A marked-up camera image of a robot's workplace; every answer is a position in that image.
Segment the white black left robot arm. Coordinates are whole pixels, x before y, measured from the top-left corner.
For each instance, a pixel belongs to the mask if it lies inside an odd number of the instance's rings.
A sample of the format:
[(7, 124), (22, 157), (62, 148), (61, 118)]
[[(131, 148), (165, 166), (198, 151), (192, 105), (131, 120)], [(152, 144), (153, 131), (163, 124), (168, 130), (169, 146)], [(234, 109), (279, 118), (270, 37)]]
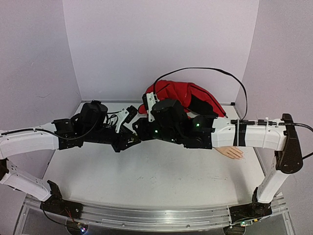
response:
[(65, 150), (82, 147), (85, 142), (111, 145), (119, 153), (141, 141), (124, 125), (110, 126), (102, 121), (80, 124), (70, 119), (55, 120), (43, 126), (0, 133), (0, 182), (30, 194), (56, 214), (66, 210), (66, 203), (54, 182), (45, 182), (18, 169), (9, 157), (40, 150)]

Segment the mannequin hand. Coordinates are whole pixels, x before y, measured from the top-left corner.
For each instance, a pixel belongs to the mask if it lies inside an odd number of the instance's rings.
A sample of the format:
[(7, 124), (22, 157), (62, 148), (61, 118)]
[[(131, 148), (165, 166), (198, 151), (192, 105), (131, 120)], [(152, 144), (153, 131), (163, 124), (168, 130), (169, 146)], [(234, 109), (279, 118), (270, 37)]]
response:
[(233, 160), (241, 160), (244, 158), (243, 151), (235, 146), (216, 147), (215, 150)]

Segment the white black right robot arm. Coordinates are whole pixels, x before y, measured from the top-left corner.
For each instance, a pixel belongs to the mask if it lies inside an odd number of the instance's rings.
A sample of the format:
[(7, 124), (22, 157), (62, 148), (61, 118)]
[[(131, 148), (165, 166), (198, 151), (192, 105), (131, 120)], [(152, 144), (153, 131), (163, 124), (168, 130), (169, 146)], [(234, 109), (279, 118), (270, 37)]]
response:
[(141, 117), (132, 128), (142, 141), (162, 140), (189, 149), (239, 146), (274, 150), (273, 162), (256, 190), (255, 201), (270, 204), (289, 175), (303, 167), (303, 157), (294, 122), (289, 114), (275, 120), (229, 120), (203, 116)]

